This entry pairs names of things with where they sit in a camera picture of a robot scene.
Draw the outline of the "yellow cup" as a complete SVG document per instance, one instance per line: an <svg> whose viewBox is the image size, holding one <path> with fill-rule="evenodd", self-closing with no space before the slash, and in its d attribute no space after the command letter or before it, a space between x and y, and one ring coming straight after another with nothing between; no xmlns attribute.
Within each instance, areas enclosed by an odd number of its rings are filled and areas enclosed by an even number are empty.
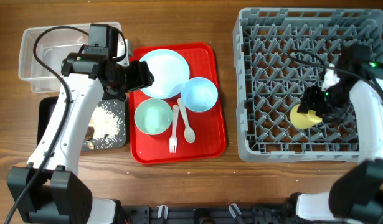
<svg viewBox="0 0 383 224"><path fill-rule="evenodd" d="M290 121L295 128L308 129L323 122L323 119L316 115L316 111L309 110L307 113L299 113L299 107L300 104L297 104L290 111Z"/></svg>

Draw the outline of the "green bowl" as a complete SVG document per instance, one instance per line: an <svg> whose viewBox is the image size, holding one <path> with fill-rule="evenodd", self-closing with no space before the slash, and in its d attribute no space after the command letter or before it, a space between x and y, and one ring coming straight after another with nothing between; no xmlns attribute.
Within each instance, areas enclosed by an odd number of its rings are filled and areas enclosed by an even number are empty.
<svg viewBox="0 0 383 224"><path fill-rule="evenodd" d="M150 98L141 102L134 115L136 127L145 134L158 135L165 132L173 120L172 108L167 102Z"/></svg>

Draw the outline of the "light blue plate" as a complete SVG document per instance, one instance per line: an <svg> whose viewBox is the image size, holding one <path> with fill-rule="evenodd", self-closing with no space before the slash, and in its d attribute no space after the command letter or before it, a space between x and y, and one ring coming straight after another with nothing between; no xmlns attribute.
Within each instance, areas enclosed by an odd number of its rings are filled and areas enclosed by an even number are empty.
<svg viewBox="0 0 383 224"><path fill-rule="evenodd" d="M141 90L151 98L172 98L181 92L190 79L190 68L186 59L173 50L152 50L142 56L140 61L148 64L154 77L153 84Z"/></svg>

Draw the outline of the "rice and food scraps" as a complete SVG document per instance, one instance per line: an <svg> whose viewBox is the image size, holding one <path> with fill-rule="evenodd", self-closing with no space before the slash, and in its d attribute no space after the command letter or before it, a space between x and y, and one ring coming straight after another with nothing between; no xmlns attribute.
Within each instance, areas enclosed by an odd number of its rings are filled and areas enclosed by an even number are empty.
<svg viewBox="0 0 383 224"><path fill-rule="evenodd" d="M125 104L118 100L102 100L92 114L82 150L116 149L125 143Z"/></svg>

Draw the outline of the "light blue bowl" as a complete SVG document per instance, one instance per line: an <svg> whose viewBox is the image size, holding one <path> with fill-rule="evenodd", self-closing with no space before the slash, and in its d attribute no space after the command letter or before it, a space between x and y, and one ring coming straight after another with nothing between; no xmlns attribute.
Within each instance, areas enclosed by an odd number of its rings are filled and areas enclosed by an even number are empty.
<svg viewBox="0 0 383 224"><path fill-rule="evenodd" d="M195 77L184 84L181 99L187 109L203 113L215 106L219 99L219 92L211 80Z"/></svg>

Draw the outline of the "white plastic fork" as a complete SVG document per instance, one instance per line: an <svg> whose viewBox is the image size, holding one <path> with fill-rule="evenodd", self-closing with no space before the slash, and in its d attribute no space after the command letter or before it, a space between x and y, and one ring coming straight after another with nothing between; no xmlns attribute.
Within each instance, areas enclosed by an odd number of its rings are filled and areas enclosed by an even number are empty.
<svg viewBox="0 0 383 224"><path fill-rule="evenodd" d="M179 107L178 105L174 105L172 107L173 111L173 120L172 120L172 131L171 131L171 137L169 138L169 152L170 153L176 153L177 149L177 121L179 116Z"/></svg>

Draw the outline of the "white plastic spoon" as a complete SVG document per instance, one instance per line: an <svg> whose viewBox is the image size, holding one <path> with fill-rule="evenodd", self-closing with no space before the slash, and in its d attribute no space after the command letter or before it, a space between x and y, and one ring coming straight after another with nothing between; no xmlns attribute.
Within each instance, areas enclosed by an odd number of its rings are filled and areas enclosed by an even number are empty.
<svg viewBox="0 0 383 224"><path fill-rule="evenodd" d="M196 140L196 135L195 135L194 130L189 125L186 106L185 106L185 104L181 98L177 99L177 103L178 103L179 110L181 112L181 116L182 116L182 119L183 119L184 125L185 125L184 138L188 143L192 144Z"/></svg>

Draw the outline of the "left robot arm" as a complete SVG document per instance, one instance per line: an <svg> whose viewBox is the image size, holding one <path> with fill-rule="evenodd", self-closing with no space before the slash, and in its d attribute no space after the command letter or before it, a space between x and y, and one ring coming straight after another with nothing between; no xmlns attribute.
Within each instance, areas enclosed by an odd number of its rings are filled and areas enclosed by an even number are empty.
<svg viewBox="0 0 383 224"><path fill-rule="evenodd" d="M151 86L146 62L124 67L104 54L71 53L57 76L59 96L47 129L24 167L12 167L7 185L25 223L125 223L121 203L101 199L78 178L78 164L89 121L107 90L119 99Z"/></svg>

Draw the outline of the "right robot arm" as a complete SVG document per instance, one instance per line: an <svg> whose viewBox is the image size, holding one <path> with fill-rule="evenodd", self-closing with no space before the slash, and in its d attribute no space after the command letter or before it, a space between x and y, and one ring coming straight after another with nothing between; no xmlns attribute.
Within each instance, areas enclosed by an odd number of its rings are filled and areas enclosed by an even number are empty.
<svg viewBox="0 0 383 224"><path fill-rule="evenodd" d="M330 191L299 194L295 215L311 223L383 223L383 63L360 44L342 46L338 63L323 68L321 86L307 88L290 112L298 129L340 121L352 104L357 122L359 163Z"/></svg>

